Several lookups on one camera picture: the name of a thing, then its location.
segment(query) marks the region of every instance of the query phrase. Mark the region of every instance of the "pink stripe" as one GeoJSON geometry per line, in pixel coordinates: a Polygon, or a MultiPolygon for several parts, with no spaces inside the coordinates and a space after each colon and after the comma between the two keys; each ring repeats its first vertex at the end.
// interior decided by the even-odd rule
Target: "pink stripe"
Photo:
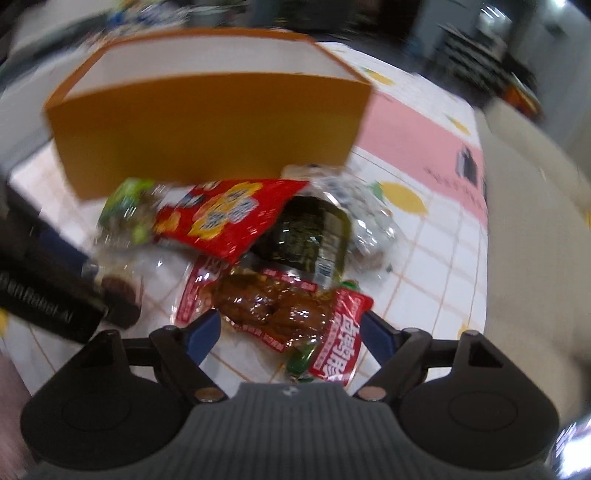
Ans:
{"type": "Polygon", "coordinates": [[[457,200],[483,225],[487,209],[481,193],[482,150],[465,144],[393,97],[376,92],[367,108],[357,145],[407,173],[434,192],[457,200]],[[467,146],[477,175],[476,186],[456,173],[458,154],[467,146]]]}

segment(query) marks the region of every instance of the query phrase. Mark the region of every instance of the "orange cardboard box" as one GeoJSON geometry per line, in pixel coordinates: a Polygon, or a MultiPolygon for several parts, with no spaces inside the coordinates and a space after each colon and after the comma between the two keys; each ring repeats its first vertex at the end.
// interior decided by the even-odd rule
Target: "orange cardboard box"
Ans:
{"type": "Polygon", "coordinates": [[[371,90],[305,35],[178,30],[100,48],[45,109],[66,175],[87,200],[128,177],[195,184],[343,165],[371,90]]]}

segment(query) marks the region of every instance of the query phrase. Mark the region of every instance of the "snack package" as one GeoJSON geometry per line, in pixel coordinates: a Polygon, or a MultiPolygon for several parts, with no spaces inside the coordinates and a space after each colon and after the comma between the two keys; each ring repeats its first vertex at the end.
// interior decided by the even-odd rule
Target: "snack package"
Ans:
{"type": "Polygon", "coordinates": [[[158,205],[168,190],[153,180],[125,180],[105,203],[95,244],[125,249],[149,243],[158,205]]]}
{"type": "Polygon", "coordinates": [[[341,281],[350,234],[343,210],[315,197],[296,196],[246,260],[253,270],[303,290],[327,290],[341,281]]]}
{"type": "Polygon", "coordinates": [[[192,188],[164,206],[154,232],[231,264],[277,220],[285,203],[307,185],[295,180],[224,180],[192,188]]]}
{"type": "Polygon", "coordinates": [[[230,265],[178,244],[158,244],[134,252],[146,296],[157,303],[172,325],[187,326],[212,307],[209,291],[230,265]]]}
{"type": "Polygon", "coordinates": [[[82,267],[82,276],[102,289],[109,305],[105,320],[123,329],[137,323],[144,301],[144,279],[125,251],[99,251],[82,267]]]}
{"type": "Polygon", "coordinates": [[[237,330],[278,352],[307,351],[312,377],[344,384],[352,377],[361,349],[359,321],[371,298],[344,287],[313,294],[240,268],[211,288],[213,306],[237,330]]]}
{"type": "Polygon", "coordinates": [[[171,323],[186,326],[213,307],[213,299],[206,287],[215,282],[230,265],[218,258],[200,254],[186,270],[181,281],[181,290],[174,301],[171,323]]]}
{"type": "Polygon", "coordinates": [[[388,266],[401,231],[369,185],[333,167],[288,166],[281,176],[309,180],[301,194],[325,199],[347,212],[352,224],[348,265],[361,273],[388,266]]]}

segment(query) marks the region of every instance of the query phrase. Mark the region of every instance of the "floor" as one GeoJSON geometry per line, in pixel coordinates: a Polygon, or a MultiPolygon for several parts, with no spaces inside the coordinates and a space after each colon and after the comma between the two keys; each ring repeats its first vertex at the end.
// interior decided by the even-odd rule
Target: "floor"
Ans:
{"type": "Polygon", "coordinates": [[[19,426],[29,397],[16,368],[0,353],[0,480],[19,478],[32,464],[19,426]]]}

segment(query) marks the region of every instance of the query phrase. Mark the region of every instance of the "green snack package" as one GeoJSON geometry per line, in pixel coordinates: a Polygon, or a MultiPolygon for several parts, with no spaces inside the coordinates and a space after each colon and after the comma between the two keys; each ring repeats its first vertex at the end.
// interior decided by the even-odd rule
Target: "green snack package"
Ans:
{"type": "Polygon", "coordinates": [[[338,285],[351,236],[348,215],[325,200],[297,196],[252,247],[255,270],[309,292],[338,285]]]}
{"type": "Polygon", "coordinates": [[[291,355],[285,366],[285,371],[295,383],[308,383],[315,378],[308,372],[314,352],[319,343],[309,343],[297,348],[291,355]]]}
{"type": "Polygon", "coordinates": [[[95,243],[128,248],[151,241],[158,205],[167,191],[154,180],[126,179],[105,203],[95,243]]]}

